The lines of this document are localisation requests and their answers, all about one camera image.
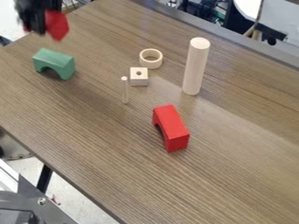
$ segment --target green arch block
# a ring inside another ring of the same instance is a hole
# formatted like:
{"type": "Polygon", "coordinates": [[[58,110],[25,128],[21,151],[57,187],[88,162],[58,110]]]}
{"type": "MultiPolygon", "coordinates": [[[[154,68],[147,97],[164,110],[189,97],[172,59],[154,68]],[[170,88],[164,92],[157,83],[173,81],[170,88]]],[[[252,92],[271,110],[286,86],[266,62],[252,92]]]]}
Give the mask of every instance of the green arch block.
{"type": "Polygon", "coordinates": [[[70,79],[75,72],[73,57],[61,52],[41,48],[33,55],[32,60],[35,70],[39,73],[49,67],[65,81],[70,79]]]}

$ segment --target wooden table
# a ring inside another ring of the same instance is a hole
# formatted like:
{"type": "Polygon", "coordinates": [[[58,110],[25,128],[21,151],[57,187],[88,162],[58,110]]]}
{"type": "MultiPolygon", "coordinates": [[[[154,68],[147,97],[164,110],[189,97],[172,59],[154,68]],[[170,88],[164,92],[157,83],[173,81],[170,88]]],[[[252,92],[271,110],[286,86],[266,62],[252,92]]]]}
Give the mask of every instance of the wooden table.
{"type": "Polygon", "coordinates": [[[101,0],[68,18],[62,43],[31,34],[0,50],[4,129],[119,222],[299,223],[297,70],[134,1],[101,0]],[[212,49],[193,97],[181,86],[197,36],[212,49]],[[73,55],[74,77],[36,73],[40,47],[73,55]],[[147,47],[164,64],[123,105],[121,77],[147,47]],[[168,103],[191,132],[188,149],[171,154],[151,124],[168,103]]]}

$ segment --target red block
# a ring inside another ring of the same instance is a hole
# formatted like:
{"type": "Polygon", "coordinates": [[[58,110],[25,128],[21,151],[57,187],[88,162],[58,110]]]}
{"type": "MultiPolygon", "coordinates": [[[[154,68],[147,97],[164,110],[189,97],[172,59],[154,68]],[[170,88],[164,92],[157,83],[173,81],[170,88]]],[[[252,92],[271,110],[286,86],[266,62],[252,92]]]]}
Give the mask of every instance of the red block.
{"type": "Polygon", "coordinates": [[[66,15],[59,11],[46,10],[45,28],[53,39],[60,41],[69,31],[66,15]]]}
{"type": "Polygon", "coordinates": [[[152,122],[160,127],[168,152],[182,150],[188,146],[190,133],[173,105],[154,108],[152,122]]]}

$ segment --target white cube with hole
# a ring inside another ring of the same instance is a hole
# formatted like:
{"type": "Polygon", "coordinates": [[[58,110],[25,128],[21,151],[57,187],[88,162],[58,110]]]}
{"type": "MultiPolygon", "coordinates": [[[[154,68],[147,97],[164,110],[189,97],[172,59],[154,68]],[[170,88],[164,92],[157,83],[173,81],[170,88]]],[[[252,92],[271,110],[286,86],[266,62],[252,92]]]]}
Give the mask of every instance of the white cube with hole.
{"type": "Polygon", "coordinates": [[[129,71],[129,84],[136,87],[149,85],[149,70],[147,67],[131,67],[129,71]]]}

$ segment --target wooden cylinder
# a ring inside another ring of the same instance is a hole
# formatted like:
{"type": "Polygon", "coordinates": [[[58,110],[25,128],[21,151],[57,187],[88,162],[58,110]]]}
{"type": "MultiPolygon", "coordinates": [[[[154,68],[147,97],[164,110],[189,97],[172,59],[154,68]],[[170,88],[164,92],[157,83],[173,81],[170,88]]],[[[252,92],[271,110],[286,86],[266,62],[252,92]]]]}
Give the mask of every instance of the wooden cylinder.
{"type": "Polygon", "coordinates": [[[199,93],[210,45],[205,38],[193,38],[190,41],[183,82],[183,91],[188,95],[199,93]]]}
{"type": "Polygon", "coordinates": [[[129,81],[127,76],[122,76],[122,103],[129,102],[129,81]]]}

